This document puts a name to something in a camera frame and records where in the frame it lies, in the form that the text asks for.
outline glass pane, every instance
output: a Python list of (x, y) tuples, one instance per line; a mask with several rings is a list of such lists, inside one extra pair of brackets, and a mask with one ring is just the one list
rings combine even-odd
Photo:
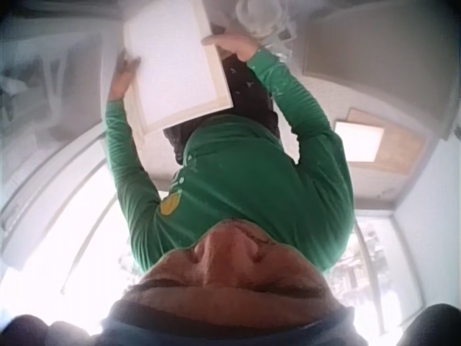
[(370, 279), (363, 260), (359, 240), (355, 233), (343, 256), (326, 274), (334, 296), (345, 306), (355, 308), (354, 325), (357, 332), (371, 340), (379, 335), (377, 310), (373, 303)]
[(24, 269), (6, 272), (0, 285), (6, 309), (38, 316), (46, 323), (63, 318), (63, 282), (85, 238), (114, 196), (112, 177), (102, 166), (64, 208)]
[(137, 283), (141, 271), (130, 248), (127, 223), (116, 202), (90, 241), (63, 290), (66, 321), (98, 332), (112, 304)]
[(52, 155), (101, 121), (101, 44), (78, 33), (1, 43), (0, 208)]
[[(373, 267), (377, 273), (385, 329), (391, 330), (402, 322), (402, 310), (399, 299), (402, 297), (399, 296), (399, 291), (400, 295), (405, 294), (409, 299), (409, 302), (405, 305), (407, 312), (414, 313), (420, 307), (418, 302), (412, 303), (412, 300), (417, 298), (417, 294), (407, 294), (396, 287), (396, 285), (405, 285), (406, 290), (411, 289), (411, 287), (408, 287), (411, 283), (411, 273), (408, 267), (406, 267), (406, 259), (401, 254), (401, 251), (399, 251), (401, 247), (398, 239), (396, 237), (390, 238), (390, 236), (395, 234), (395, 231), (389, 220), (381, 221), (380, 219), (363, 218), (358, 219), (358, 222), (367, 243)], [(390, 269), (389, 261), (394, 264), (393, 270)], [(410, 280), (410, 282), (408, 283), (404, 280), (396, 282), (395, 278), (398, 278), (396, 275), (406, 277), (405, 281)], [(414, 306), (413, 311), (408, 311), (411, 309), (409, 306), (410, 303)]]

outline white wall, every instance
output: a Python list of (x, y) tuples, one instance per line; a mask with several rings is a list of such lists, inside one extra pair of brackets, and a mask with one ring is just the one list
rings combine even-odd
[(454, 137), (440, 141), (395, 219), (421, 279), (426, 305), (460, 302), (460, 154)]

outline ceiling light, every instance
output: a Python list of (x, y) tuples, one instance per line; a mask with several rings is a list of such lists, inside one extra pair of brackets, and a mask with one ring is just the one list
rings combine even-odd
[(374, 162), (384, 128), (337, 121), (335, 132), (343, 140), (348, 162)]

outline wall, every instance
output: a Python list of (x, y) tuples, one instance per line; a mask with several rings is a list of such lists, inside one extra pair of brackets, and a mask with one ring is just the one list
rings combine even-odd
[(303, 73), (365, 92), (447, 136), (459, 27), (435, 1), (372, 4), (309, 23)]
[(416, 265), (426, 305), (460, 302), (460, 142), (440, 141), (395, 212)]

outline white panel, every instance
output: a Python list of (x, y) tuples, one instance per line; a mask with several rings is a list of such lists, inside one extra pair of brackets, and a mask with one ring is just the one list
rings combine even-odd
[(193, 1), (155, 1), (125, 25), (146, 125), (217, 98)]

